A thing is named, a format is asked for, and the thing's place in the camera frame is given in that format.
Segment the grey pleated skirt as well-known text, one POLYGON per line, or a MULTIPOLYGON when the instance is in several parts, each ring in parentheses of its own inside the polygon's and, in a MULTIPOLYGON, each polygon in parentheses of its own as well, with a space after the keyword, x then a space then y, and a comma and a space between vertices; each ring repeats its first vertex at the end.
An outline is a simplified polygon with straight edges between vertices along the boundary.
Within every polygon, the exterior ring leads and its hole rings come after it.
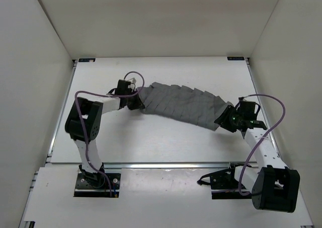
POLYGON ((144 106, 143 114, 159 115, 212 131, 219 127, 214 121, 232 104, 197 88, 157 82, 144 87, 138 95, 144 106))

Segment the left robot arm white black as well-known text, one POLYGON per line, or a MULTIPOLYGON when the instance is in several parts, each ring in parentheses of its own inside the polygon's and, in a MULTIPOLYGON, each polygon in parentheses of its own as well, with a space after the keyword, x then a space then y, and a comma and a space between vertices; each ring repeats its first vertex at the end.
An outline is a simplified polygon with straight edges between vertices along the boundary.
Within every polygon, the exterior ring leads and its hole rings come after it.
POLYGON ((83 179, 96 189, 112 190, 110 178, 105 173, 96 138, 100 131, 102 116, 125 107, 136 110, 143 106, 139 93, 144 86, 136 87, 136 79, 119 80, 118 85, 106 95, 77 91, 74 103, 65 123, 65 132, 77 146, 83 179))

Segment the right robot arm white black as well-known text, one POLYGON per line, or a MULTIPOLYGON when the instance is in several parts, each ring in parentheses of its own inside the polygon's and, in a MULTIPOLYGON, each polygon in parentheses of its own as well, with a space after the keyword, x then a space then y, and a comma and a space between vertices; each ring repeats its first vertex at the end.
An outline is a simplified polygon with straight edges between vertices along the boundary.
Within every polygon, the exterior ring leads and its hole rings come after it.
POLYGON ((266 133, 267 127, 257 119, 258 103, 239 99, 215 115, 215 124, 229 131, 239 131, 251 148, 257 167, 248 162, 231 163, 227 169, 208 173, 197 181, 210 186, 212 199, 251 199, 255 209, 293 213, 296 209, 300 175, 279 157, 266 133))

